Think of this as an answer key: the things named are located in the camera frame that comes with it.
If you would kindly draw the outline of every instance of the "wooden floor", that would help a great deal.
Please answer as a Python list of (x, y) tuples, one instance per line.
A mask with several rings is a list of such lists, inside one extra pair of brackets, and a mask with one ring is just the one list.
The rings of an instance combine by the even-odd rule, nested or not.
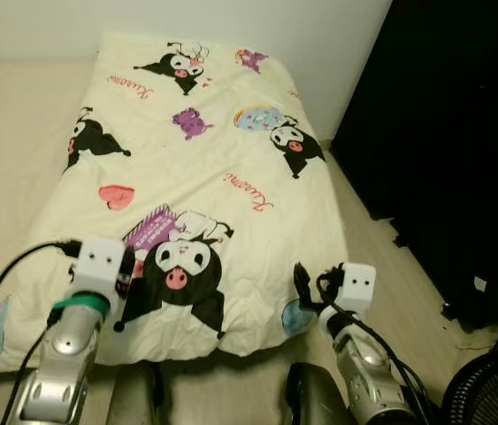
[[(465, 334), (456, 321), (444, 319), (442, 299), (420, 265), (407, 248), (393, 245), (395, 232), (387, 222), (369, 218), (333, 157), (326, 157), (346, 224), (349, 259), (377, 268), (367, 321), (418, 372), (439, 403), (454, 373), (494, 342), (498, 326)], [(341, 386), (330, 344), (314, 328), (279, 348), (244, 359), (219, 352), (207, 359), (164, 363), (166, 400), (161, 417), (175, 425), (280, 424), (282, 387), (295, 361), (328, 368)], [(94, 370), (82, 425), (104, 423), (115, 373), (107, 367)], [(10, 387), (10, 379), (0, 378), (0, 416)], [(142, 423), (140, 418), (137, 412), (124, 423)]]

